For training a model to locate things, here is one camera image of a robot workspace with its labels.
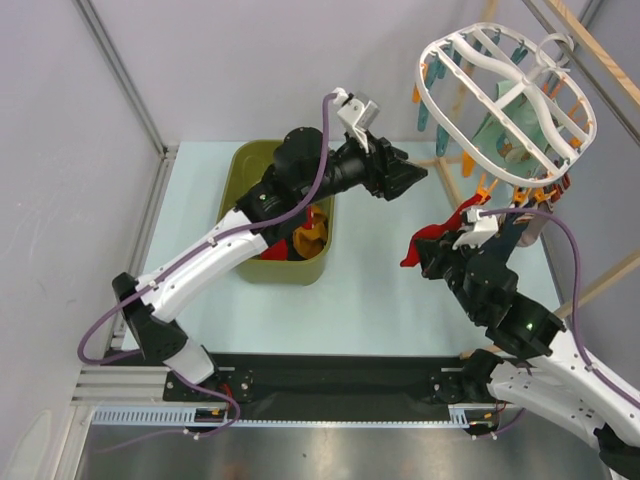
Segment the red patterned sock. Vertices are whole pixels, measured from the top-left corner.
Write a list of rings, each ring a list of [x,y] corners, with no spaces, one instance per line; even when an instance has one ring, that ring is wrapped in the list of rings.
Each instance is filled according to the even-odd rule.
[[[442,224],[427,225],[416,233],[414,233],[409,241],[407,253],[399,265],[403,268],[413,268],[420,262],[419,253],[415,242],[417,240],[438,240],[445,233],[457,231],[461,228],[463,222],[463,211],[472,206],[483,206],[491,199],[491,196],[483,197],[480,194],[474,194],[469,199],[461,203],[454,213]]]
[[[260,254],[264,261],[286,261],[289,256],[289,248],[285,239],[280,240]]]

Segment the white round clip hanger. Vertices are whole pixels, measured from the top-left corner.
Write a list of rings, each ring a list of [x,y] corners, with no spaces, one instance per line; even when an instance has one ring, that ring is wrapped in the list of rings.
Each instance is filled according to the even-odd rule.
[[[571,77],[566,34],[535,43],[506,26],[474,23],[429,43],[418,57],[414,99],[419,131],[435,125],[435,152],[450,144],[505,183],[540,188],[559,182],[597,134],[595,111]]]

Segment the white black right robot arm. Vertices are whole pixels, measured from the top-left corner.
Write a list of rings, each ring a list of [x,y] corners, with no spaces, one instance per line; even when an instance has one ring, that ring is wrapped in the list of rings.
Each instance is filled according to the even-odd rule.
[[[557,379],[549,384],[500,357],[475,351],[461,388],[473,401],[490,395],[564,428],[597,450],[600,460],[625,479],[639,476],[639,392],[588,363],[566,323],[517,289],[505,261],[452,242],[414,243],[423,277],[443,280],[467,317],[505,353]]]

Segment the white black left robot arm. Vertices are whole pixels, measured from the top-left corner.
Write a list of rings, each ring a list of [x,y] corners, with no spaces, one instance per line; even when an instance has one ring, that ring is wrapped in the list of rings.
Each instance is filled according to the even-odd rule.
[[[261,179],[195,246],[151,274],[113,279],[143,357],[173,370],[195,398],[211,399],[220,376],[206,349],[177,322],[187,304],[209,283],[292,235],[306,222],[308,205],[357,186],[392,201],[427,174],[385,138],[348,138],[332,150],[316,128],[290,131]]]

